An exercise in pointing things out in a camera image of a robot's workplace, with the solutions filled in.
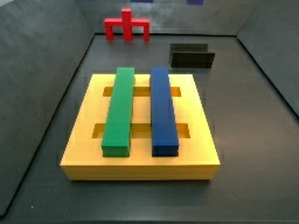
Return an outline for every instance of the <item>green bar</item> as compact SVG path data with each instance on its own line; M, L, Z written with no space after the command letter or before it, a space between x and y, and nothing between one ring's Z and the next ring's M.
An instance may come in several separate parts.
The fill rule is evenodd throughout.
M116 69L115 86L102 141L104 157L130 157L134 90L135 69L132 67L119 67Z

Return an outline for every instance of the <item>dark gray tabletop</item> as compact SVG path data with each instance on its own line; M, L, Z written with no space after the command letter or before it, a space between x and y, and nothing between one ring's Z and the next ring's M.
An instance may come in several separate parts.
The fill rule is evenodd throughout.
M207 43L192 73L222 167L211 181L70 181L59 166L94 71L170 67L171 43ZM299 221L299 123L235 38L96 36L3 221Z

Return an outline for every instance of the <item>toy block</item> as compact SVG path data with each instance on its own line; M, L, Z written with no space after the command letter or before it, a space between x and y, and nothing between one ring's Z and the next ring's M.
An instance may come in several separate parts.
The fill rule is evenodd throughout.
M122 10L122 18L106 18L106 33L107 40L114 40L114 26L122 26L124 31L124 41L134 39L132 28L135 26L144 27L144 41L150 40L150 19L147 18L132 18L131 9L126 8Z
M152 156L176 157L179 137L168 69L166 67L151 68L151 120Z
M135 69L132 67L119 67L102 141L104 157L130 156L134 87Z
M212 179L220 167L202 100L191 74L170 74L180 138L178 157L152 157L150 74L135 75L130 157L103 157L99 143L110 109L115 74L94 74L66 146L60 167L71 180Z

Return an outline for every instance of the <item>gray surface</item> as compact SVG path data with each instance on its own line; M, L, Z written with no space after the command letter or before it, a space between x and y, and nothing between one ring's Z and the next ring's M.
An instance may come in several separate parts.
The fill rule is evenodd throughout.
M59 163L92 71L170 67L171 43L208 43L216 53L212 69L190 71L222 162L215 179L71 182ZM4 220L298 222L298 139L298 119L235 38L96 36Z
M151 33L238 35L261 0L206 0L203 6L188 5L186 0L76 2L96 33L104 32L104 19L120 18L122 8L130 7L135 18L151 19Z
M265 0L238 38L299 115L299 1Z
M15 196L94 32L72 0L0 8L0 215Z
M11 3L14 0L0 0L0 6Z

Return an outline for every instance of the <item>yellow base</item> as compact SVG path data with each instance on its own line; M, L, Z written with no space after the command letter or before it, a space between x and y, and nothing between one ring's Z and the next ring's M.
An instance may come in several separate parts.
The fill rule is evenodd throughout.
M114 74L94 74L60 167L72 180L212 179L219 156L191 74L171 74L179 157L152 157L150 74L135 75L130 157L103 157Z

